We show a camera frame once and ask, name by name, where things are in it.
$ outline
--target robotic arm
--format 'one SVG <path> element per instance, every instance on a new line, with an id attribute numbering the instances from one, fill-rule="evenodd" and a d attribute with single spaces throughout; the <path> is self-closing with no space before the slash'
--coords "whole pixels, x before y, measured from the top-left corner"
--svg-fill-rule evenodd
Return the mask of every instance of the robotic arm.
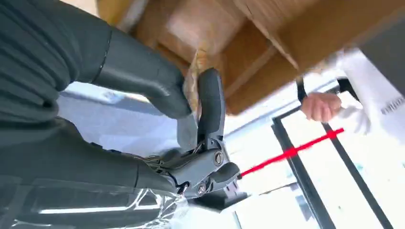
<path id="1" fill-rule="evenodd" d="M 173 200 L 199 199 L 234 182 L 239 169 L 223 143 L 216 70 L 199 79 L 197 148 L 170 160 L 128 158 L 87 143 L 57 117 L 58 92 L 73 81 L 93 83 L 144 94 L 167 116 L 181 118 L 191 111 L 180 71 L 57 0 L 3 0 L 0 9 L 0 228 L 145 225 L 170 220 L 162 211 L 173 211 Z"/>

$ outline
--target white sleeve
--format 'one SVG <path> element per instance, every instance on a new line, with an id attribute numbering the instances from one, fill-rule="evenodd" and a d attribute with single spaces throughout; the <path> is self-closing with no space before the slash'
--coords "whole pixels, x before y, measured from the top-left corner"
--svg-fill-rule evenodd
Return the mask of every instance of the white sleeve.
<path id="1" fill-rule="evenodd" d="M 336 118 L 343 121 L 341 126 L 359 134 L 387 135 L 405 144 L 404 97 L 359 50 L 347 55 L 341 68 L 362 103 L 362 109 L 341 111 Z"/>
<path id="2" fill-rule="evenodd" d="M 343 127 L 345 131 L 367 135 L 371 132 L 371 122 L 362 108 L 349 106 L 341 108 L 339 114 L 330 120 L 330 124 Z"/>

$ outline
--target black strap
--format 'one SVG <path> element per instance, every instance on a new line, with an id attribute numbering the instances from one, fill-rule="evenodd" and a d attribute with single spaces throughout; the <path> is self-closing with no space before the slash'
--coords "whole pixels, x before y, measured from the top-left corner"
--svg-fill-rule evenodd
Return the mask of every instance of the black strap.
<path id="1" fill-rule="evenodd" d="M 302 103 L 304 98 L 307 97 L 308 95 L 305 92 L 304 81 L 301 79 L 301 80 L 297 80 L 296 82 L 297 82 L 297 92 L 298 92 L 297 97 L 298 97 L 298 100 Z M 339 84 L 340 92 L 348 91 L 357 101 L 360 101 L 348 79 L 339 79 L 338 84 Z"/>

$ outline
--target red line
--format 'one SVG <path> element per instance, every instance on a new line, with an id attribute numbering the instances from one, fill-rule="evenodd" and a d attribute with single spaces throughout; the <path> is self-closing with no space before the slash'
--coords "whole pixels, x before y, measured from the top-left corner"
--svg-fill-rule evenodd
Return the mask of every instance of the red line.
<path id="1" fill-rule="evenodd" d="M 329 138 L 330 139 L 336 138 L 336 135 L 342 133 L 343 131 L 344 131 L 343 128 L 340 128 L 340 129 L 335 130 L 335 131 L 328 131 L 324 136 L 321 136 L 321 137 L 319 137 L 319 138 L 317 138 L 315 140 L 312 140 L 312 141 L 310 141 L 308 143 L 305 143 L 305 144 L 303 144 L 301 146 L 298 146 L 297 148 L 292 147 L 292 148 L 288 149 L 287 151 L 285 151 L 283 154 L 278 155 L 278 156 L 276 156 L 274 158 L 271 158 L 269 160 L 266 160 L 263 163 L 261 163 L 261 164 L 259 164 L 257 166 L 254 166 L 253 168 L 248 169 L 247 171 L 241 173 L 240 177 L 244 177 L 249 173 L 253 173 L 253 172 L 256 172 L 258 170 L 261 170 L 261 169 L 263 169 L 264 167 L 268 166 L 271 163 L 284 160 L 284 159 L 286 159 L 288 157 L 293 157 L 293 156 L 298 154 L 298 151 L 307 149 L 307 148 L 313 146 L 314 144 L 319 143 L 319 142 L 321 142 L 323 140 L 326 140 L 326 139 L 329 139 Z"/>

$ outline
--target screw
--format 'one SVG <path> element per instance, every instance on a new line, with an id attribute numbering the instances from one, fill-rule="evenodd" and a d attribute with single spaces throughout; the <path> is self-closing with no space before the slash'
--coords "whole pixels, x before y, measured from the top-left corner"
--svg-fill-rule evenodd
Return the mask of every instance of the screw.
<path id="1" fill-rule="evenodd" d="M 220 166 L 224 162 L 224 156 L 221 151 L 217 151 L 214 154 L 214 164 Z"/>
<path id="2" fill-rule="evenodd" d="M 197 192 L 199 195 L 202 195 L 205 193 L 205 191 L 206 191 L 205 184 L 201 183 L 197 188 Z"/>

